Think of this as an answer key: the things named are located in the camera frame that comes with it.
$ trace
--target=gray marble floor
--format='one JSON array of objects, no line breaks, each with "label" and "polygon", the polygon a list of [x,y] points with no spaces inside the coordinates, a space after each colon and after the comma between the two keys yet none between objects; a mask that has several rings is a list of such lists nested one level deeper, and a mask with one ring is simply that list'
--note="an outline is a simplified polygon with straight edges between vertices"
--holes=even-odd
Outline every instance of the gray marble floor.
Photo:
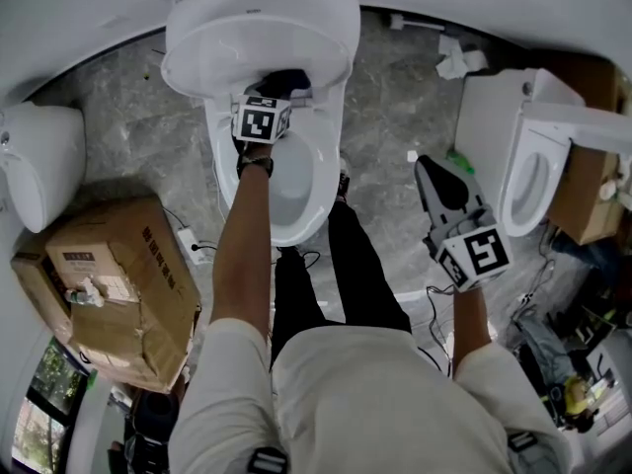
[{"label": "gray marble floor", "polygon": [[[482,47],[489,58],[507,61],[511,56],[500,42],[457,28],[452,32],[463,45]],[[432,342],[428,332],[432,310],[425,288],[445,287],[449,281],[422,243],[430,221],[422,211],[406,154],[409,150],[445,153],[453,143],[463,89],[462,80],[445,81],[436,75],[437,46],[435,31],[390,31],[377,14],[363,12],[341,140],[353,167],[350,205],[382,259],[393,291],[403,294],[403,307],[424,347]],[[40,105],[77,107],[84,113],[88,166],[71,211],[102,199],[153,192],[192,227],[199,240],[216,242],[223,220],[203,108],[199,100],[183,97],[163,82],[164,47],[164,34],[124,45],[57,78],[33,100]],[[177,229],[179,221],[169,217]],[[541,233],[542,228],[514,239],[515,266],[486,288],[490,321],[501,337],[518,307],[517,298],[529,291],[543,263],[538,254]],[[327,317],[343,320],[327,226],[301,249],[321,253],[309,271],[316,295]],[[201,292],[204,324],[212,307],[212,265],[189,264]],[[570,258],[556,257],[553,277],[538,291],[538,303],[543,309],[563,307],[586,271]],[[438,297],[435,303],[438,322],[447,333],[450,300]]]}]

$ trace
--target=toilet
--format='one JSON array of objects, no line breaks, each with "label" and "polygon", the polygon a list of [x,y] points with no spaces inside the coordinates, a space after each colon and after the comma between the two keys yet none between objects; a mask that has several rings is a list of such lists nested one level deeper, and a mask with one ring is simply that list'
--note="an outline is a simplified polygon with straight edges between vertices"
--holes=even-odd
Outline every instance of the toilet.
[{"label": "toilet", "polygon": [[632,118],[586,108],[544,69],[466,80],[454,147],[508,235],[526,235],[544,218],[571,144],[631,154]]},{"label": "toilet", "polygon": [[290,97],[289,130],[273,148],[273,246],[294,246],[326,220],[340,175],[345,86],[359,40],[357,0],[183,0],[167,22],[162,75],[203,99],[220,190],[235,199],[231,136],[237,98],[266,75],[303,70],[311,83]]},{"label": "toilet", "polygon": [[86,168],[80,111],[32,102],[0,111],[0,167],[18,216],[34,233],[61,214]]}]

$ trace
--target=paper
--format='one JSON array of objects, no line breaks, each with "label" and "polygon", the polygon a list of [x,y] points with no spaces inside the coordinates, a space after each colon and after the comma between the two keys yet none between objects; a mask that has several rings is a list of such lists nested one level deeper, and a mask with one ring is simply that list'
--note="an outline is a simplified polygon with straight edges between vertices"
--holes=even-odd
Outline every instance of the paper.
[{"label": "paper", "polygon": [[442,79],[462,79],[468,72],[477,72],[489,66],[483,51],[463,53],[458,39],[453,37],[439,36],[438,53],[445,56],[445,59],[436,66],[436,73]]}]

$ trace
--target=white plug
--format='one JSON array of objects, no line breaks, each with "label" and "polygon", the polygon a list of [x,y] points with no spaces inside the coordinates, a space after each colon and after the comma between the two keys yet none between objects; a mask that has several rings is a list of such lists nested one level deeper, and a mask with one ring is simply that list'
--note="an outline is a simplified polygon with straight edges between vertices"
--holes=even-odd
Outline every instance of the white plug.
[{"label": "white plug", "polygon": [[204,248],[194,251],[194,246],[199,246],[198,239],[194,235],[194,231],[191,228],[183,228],[178,230],[178,238],[182,245],[187,250],[187,254],[191,261],[196,265],[211,264],[213,258],[208,254],[208,250]]}]

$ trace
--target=brown cardboard box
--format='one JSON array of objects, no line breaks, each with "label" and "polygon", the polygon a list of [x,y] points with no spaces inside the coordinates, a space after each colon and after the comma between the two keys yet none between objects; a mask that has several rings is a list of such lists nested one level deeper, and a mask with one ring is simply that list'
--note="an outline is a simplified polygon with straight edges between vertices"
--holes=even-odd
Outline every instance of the brown cardboard box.
[{"label": "brown cardboard box", "polygon": [[[541,51],[538,64],[568,84],[587,107],[620,113],[629,86],[611,62],[568,52]],[[573,146],[564,175],[548,210],[549,220],[578,244],[614,235],[623,206],[599,198],[599,188],[617,175],[613,153]]]},{"label": "brown cardboard box", "polygon": [[65,286],[46,253],[51,231],[35,235],[16,253],[11,267],[41,319],[63,345],[70,342],[72,324],[70,304],[64,298]]},{"label": "brown cardboard box", "polygon": [[73,307],[73,341],[90,361],[114,380],[168,392],[187,358],[199,294],[158,198],[87,212],[46,250],[66,286],[89,277],[117,299]]}]

